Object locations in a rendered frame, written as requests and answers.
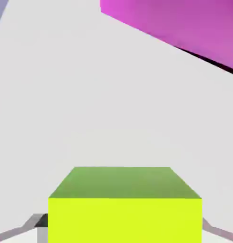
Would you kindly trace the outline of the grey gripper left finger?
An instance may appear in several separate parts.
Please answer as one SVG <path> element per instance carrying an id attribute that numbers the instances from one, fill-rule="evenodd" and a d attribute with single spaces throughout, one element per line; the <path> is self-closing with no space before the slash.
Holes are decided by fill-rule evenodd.
<path id="1" fill-rule="evenodd" d="M 16 227 L 0 233 L 0 242 L 21 235 L 31 230 L 37 230 L 35 243 L 48 243 L 48 214 L 33 214 L 21 227 Z"/>

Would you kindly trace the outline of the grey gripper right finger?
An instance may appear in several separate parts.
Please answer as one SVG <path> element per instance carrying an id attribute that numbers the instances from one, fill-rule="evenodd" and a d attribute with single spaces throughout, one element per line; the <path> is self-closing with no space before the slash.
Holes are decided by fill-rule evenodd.
<path id="1" fill-rule="evenodd" d="M 232 232 L 211 226 L 205 218 L 203 218 L 203 230 L 233 242 Z"/>

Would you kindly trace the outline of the small yellow-green cube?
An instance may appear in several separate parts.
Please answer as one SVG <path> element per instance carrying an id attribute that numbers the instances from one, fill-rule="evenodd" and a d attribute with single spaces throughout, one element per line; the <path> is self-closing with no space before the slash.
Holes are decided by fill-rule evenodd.
<path id="1" fill-rule="evenodd" d="M 48 199 L 48 243 L 202 243 L 202 198 L 169 167 L 75 167 Z"/>

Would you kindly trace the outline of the large magenta box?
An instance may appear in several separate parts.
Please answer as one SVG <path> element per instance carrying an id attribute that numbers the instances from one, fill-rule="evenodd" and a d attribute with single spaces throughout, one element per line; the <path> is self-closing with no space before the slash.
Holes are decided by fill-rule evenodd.
<path id="1" fill-rule="evenodd" d="M 99 0 L 101 12 L 233 74 L 233 0 Z"/>

